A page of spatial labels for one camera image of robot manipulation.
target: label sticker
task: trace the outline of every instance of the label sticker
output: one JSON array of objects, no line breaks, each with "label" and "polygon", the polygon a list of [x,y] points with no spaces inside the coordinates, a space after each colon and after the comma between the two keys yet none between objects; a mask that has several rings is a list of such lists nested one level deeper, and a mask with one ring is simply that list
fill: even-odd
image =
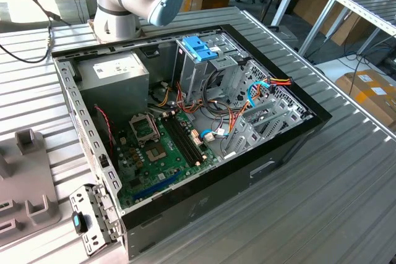
[{"label": "label sticker", "polygon": [[112,77],[114,75],[136,71],[138,67],[139,64],[134,58],[125,57],[117,60],[95,64],[93,69],[97,73],[99,79],[104,79],[106,77]]},{"label": "label sticker", "polygon": [[377,87],[377,88],[371,88],[374,92],[376,92],[377,95],[386,95],[386,92],[384,91],[383,88]]},{"label": "label sticker", "polygon": [[367,75],[367,74],[362,74],[362,75],[359,75],[359,78],[362,80],[362,81],[364,81],[364,82],[372,82],[373,80]]},{"label": "label sticker", "polygon": [[210,50],[212,52],[220,52],[221,51],[221,49],[218,46],[214,46],[214,47],[210,48]]}]

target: metal rack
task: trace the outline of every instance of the metal rack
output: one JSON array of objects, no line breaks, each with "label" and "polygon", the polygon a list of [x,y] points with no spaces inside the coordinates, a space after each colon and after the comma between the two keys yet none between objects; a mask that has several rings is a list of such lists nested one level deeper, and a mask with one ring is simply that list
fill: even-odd
[{"label": "metal rack", "polygon": [[330,36],[338,28],[349,10],[377,27],[359,49],[358,54],[364,51],[380,30],[392,36],[396,35],[396,0],[329,0],[303,45],[300,47],[298,51],[300,55],[304,56],[336,3],[340,3],[345,7],[327,33],[327,36]]}]

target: aluminum table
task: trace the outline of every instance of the aluminum table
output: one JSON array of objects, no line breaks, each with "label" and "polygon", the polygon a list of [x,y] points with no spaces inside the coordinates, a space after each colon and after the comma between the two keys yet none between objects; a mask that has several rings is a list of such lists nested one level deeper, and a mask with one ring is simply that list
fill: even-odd
[{"label": "aluminum table", "polygon": [[[286,165],[134,263],[388,263],[396,251],[395,135],[237,8],[179,14],[147,35],[230,23],[333,115]],[[54,49],[96,44],[87,25],[55,29]],[[44,52],[45,30],[0,36],[18,55]],[[121,243],[87,258],[68,195],[93,182],[54,65],[0,54],[0,139],[23,127],[45,136],[62,219],[0,248],[1,263],[126,263]]]},{"label": "aluminum table", "polygon": [[300,47],[298,53],[301,56],[304,56],[308,50],[336,3],[342,4],[344,8],[330,28],[329,32],[327,32],[327,36],[330,36],[338,28],[342,23],[342,20],[346,17],[348,11],[358,14],[360,17],[366,19],[377,27],[359,49],[358,54],[361,54],[364,49],[367,48],[370,42],[381,30],[391,36],[396,35],[396,0],[329,0],[314,24],[311,32],[309,32],[309,35],[305,39],[303,45]]}]

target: green motherboard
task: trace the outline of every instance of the green motherboard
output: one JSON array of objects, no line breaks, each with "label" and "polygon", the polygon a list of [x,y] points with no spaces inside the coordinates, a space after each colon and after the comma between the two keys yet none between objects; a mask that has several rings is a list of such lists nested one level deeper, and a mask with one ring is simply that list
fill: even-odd
[{"label": "green motherboard", "polygon": [[[205,144],[194,144],[191,136],[194,128],[186,114],[179,112],[172,117],[173,126],[168,119],[152,118],[159,136],[155,140],[143,143],[137,139],[153,132],[152,125],[144,120],[134,124],[134,131],[129,126],[117,135],[118,176],[123,184],[118,198],[122,208],[131,207],[217,163]],[[202,162],[192,163],[191,151],[196,156],[200,154]]]}]

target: ram slot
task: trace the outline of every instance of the ram slot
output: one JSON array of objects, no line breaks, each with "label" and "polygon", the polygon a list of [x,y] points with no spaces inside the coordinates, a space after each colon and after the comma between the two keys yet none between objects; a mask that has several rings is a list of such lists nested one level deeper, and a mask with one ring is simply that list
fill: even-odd
[{"label": "ram slot", "polygon": [[202,155],[197,150],[192,140],[186,135],[179,121],[175,117],[169,117],[162,119],[161,121],[189,166],[195,166],[197,162],[203,162],[204,159]]}]

